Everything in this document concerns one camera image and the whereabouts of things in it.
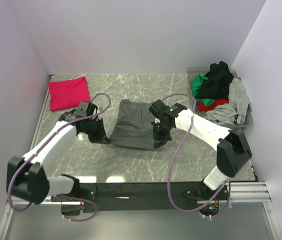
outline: marble table top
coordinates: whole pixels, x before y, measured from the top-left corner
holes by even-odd
[[[132,102],[151,103],[171,93],[187,93],[185,74],[82,74],[55,75],[52,81],[64,81],[85,76],[93,97],[96,93],[107,93],[112,105],[102,115],[109,137],[114,129],[121,99]],[[51,112],[50,96],[44,108],[39,132],[35,139],[38,144],[54,127],[59,116],[67,110]],[[106,98],[97,97],[93,102],[104,108]],[[187,97],[174,96],[166,104],[181,103],[190,107]],[[91,144],[87,135],[78,137],[64,147],[47,171],[49,177],[60,174],[89,177],[99,183],[104,182],[162,182],[167,173],[173,153],[185,132],[173,129],[172,141],[156,151],[134,150],[113,145]],[[201,181],[215,166],[216,152],[207,143],[190,135],[178,154],[173,167],[172,181]],[[235,181],[254,181],[253,168],[248,162],[235,176]]]

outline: white wall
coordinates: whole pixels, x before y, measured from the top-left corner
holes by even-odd
[[[265,0],[9,0],[50,74],[231,65]]]
[[[232,67],[251,100],[252,162],[282,229],[282,0],[267,0]]]
[[[28,151],[48,75],[6,0],[0,0],[0,220],[7,162]]]

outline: red folded cloth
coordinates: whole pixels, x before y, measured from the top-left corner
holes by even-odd
[[[198,102],[197,107],[199,111],[211,111],[213,110],[216,106],[222,105],[222,104],[228,104],[229,100],[228,99],[216,99],[214,100],[214,103],[212,103],[210,106],[205,106],[202,102]]]
[[[85,77],[67,81],[49,82],[50,110],[57,111],[77,107],[82,100],[90,101]]]

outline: gray cloth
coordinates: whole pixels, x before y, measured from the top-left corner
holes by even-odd
[[[241,125],[245,121],[249,98],[241,80],[233,78],[229,87],[229,103],[219,105],[214,110],[207,111],[205,118],[221,125]]]
[[[151,103],[121,100],[110,143],[123,148],[154,150],[151,122],[155,121],[155,117],[149,111],[150,106]]]

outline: clothing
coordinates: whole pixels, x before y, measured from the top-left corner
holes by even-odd
[[[222,104],[228,104],[229,100],[228,99],[216,99],[214,100],[214,103],[212,103],[210,106],[205,106],[203,103],[199,102],[197,104],[198,110],[201,111],[211,111],[213,110],[216,106],[222,105]]]
[[[208,98],[199,99],[196,97],[197,92],[201,89],[202,82],[207,79],[208,79],[207,77],[201,76],[200,74],[196,75],[193,81],[191,82],[191,90],[192,90],[192,96],[195,97],[197,103],[201,102],[205,106],[210,106],[212,103],[214,103],[214,100]]]
[[[121,100],[110,143],[123,148],[155,150],[151,124],[155,116],[150,112],[150,106],[151,103]]]
[[[234,78],[229,86],[229,103],[206,112],[205,118],[221,125],[241,125],[245,121],[250,101],[241,80]]]
[[[233,75],[225,62],[211,64],[210,71],[205,77],[208,79],[203,81],[196,95],[198,99],[228,99],[229,85],[233,80]]]
[[[50,110],[57,111],[78,107],[82,100],[89,102],[90,95],[85,77],[66,81],[49,82]]]

